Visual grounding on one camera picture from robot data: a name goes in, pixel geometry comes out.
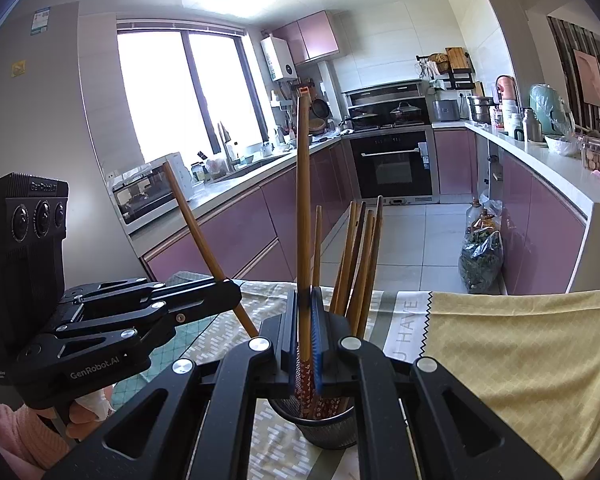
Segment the left hand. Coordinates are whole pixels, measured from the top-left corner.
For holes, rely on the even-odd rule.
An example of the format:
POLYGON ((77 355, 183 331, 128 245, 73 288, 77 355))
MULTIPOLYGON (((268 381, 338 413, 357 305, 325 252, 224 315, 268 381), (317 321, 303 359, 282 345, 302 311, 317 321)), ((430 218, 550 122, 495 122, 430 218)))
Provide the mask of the left hand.
POLYGON ((68 422, 65 423, 66 438, 83 441, 96 430, 114 412, 110 404, 113 392, 114 387, 108 386, 92 393, 92 397, 98 401, 96 412, 90 406, 86 408, 80 402, 73 401, 68 411, 68 422))

